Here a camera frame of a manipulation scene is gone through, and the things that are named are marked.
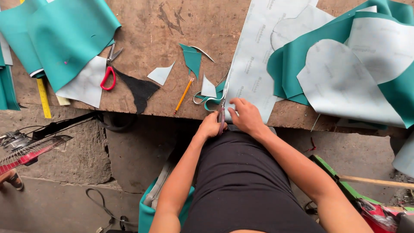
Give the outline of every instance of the measuring tape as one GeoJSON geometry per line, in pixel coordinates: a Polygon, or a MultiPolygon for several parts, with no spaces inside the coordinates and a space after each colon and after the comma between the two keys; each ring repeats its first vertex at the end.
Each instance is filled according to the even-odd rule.
{"type": "Polygon", "coordinates": [[[42,78],[37,78],[37,88],[39,89],[40,93],[40,100],[42,101],[43,107],[43,114],[45,118],[52,118],[51,109],[49,107],[48,95],[46,94],[45,84],[42,78]]]}

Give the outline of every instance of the power cord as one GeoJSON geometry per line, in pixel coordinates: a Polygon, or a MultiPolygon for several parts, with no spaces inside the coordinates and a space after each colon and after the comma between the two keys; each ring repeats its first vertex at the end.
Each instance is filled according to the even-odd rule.
{"type": "Polygon", "coordinates": [[[103,197],[102,193],[94,188],[88,188],[86,189],[86,195],[88,196],[89,199],[91,199],[97,206],[101,207],[110,217],[111,219],[109,220],[109,225],[105,228],[108,228],[110,225],[114,224],[115,220],[118,220],[120,223],[127,223],[127,224],[132,224],[132,225],[138,225],[138,223],[133,223],[133,222],[129,222],[126,220],[126,218],[123,218],[123,216],[121,218],[117,218],[115,217],[111,211],[105,206],[105,198],[103,197]],[[95,201],[93,198],[91,198],[89,196],[89,191],[94,190],[96,191],[102,198],[102,204],[99,204],[97,201],[95,201]]]}

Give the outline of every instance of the yellow pencil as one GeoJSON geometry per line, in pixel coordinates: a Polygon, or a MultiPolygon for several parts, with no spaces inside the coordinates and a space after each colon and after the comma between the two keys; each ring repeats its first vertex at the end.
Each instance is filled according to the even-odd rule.
{"type": "Polygon", "coordinates": [[[194,81],[194,78],[190,79],[190,81],[188,82],[187,88],[185,89],[184,94],[183,94],[183,96],[181,97],[181,100],[180,100],[180,102],[178,103],[178,105],[177,105],[177,107],[176,107],[176,110],[174,111],[174,114],[176,114],[176,112],[177,112],[177,111],[178,111],[178,109],[180,108],[180,105],[181,105],[181,103],[183,102],[184,97],[185,97],[185,95],[187,94],[187,91],[188,91],[188,89],[190,88],[191,83],[192,83],[193,81],[194,81]]]}

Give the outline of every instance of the scissor handle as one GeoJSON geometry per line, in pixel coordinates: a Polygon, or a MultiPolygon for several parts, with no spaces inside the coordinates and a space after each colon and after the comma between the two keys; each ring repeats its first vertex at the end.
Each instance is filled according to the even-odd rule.
{"type": "Polygon", "coordinates": [[[220,128],[219,128],[219,134],[218,134],[219,136],[221,136],[221,134],[223,133],[223,129],[224,129],[224,120],[225,120],[224,113],[225,113],[224,108],[221,108],[221,111],[219,112],[219,115],[217,117],[218,123],[221,123],[220,128]]]}
{"type": "Polygon", "coordinates": [[[108,66],[108,68],[106,69],[104,79],[101,82],[101,88],[104,89],[104,90],[107,90],[107,91],[112,90],[115,87],[115,83],[116,83],[115,72],[113,71],[112,66],[108,66]],[[106,80],[108,79],[110,73],[112,73],[112,76],[113,76],[112,86],[104,87],[104,84],[105,84],[106,80]]]}

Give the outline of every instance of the hand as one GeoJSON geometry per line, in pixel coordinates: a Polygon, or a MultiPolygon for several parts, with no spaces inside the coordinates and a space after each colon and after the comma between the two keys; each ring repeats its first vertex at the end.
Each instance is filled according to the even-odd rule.
{"type": "Polygon", "coordinates": [[[234,104],[235,109],[228,108],[228,111],[235,124],[241,131],[250,134],[252,137],[261,130],[268,129],[263,123],[260,112],[256,106],[243,98],[233,98],[230,104],[234,104]]]}
{"type": "MultiPolygon", "coordinates": [[[[210,113],[206,118],[204,118],[201,125],[198,127],[196,135],[201,136],[204,139],[212,138],[219,134],[219,129],[221,123],[217,122],[217,116],[219,115],[218,111],[210,113]]],[[[223,130],[227,129],[227,123],[224,123],[223,130]]]]}

